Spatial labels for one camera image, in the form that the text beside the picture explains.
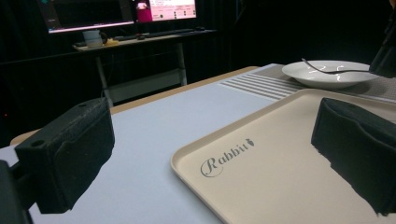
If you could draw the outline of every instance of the white bowl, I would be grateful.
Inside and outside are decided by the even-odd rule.
[[[347,69],[369,70],[370,67],[364,63],[342,61],[309,62],[317,69],[323,71],[341,71]],[[282,68],[282,72],[289,77],[294,77],[297,81],[308,87],[324,90],[342,89],[378,77],[364,72],[347,72],[337,75],[328,75],[311,68],[304,62],[287,64]]]

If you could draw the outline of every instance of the computer monitor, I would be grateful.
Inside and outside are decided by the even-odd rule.
[[[134,24],[132,0],[36,0],[49,34]]]
[[[195,0],[36,0],[49,34],[195,19]]]
[[[196,18],[195,0],[133,0],[136,22]]]

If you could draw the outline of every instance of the fork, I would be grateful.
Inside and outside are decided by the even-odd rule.
[[[306,59],[302,58],[303,62],[305,62],[308,66],[310,66],[311,68],[324,73],[324,74],[329,74],[329,75],[335,75],[335,74],[340,74],[340,73],[345,73],[345,72],[367,72],[367,73],[371,73],[368,70],[353,70],[353,69],[348,69],[348,70],[341,70],[341,71],[322,71],[317,69],[314,65],[312,65],[311,63],[309,63]]]

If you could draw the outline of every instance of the black padded block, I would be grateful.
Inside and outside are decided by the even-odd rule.
[[[396,212],[395,124],[357,105],[323,98],[311,143],[376,213]]]
[[[111,157],[115,138],[105,98],[79,104],[16,146],[43,214],[72,209]]]
[[[8,163],[0,161],[0,223],[31,223],[30,216],[23,209],[17,183]]]

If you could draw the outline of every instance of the plastic tray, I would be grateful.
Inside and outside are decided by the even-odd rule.
[[[310,144],[323,97],[396,122],[396,105],[302,90],[175,152],[183,182],[226,223],[396,223],[361,198]]]

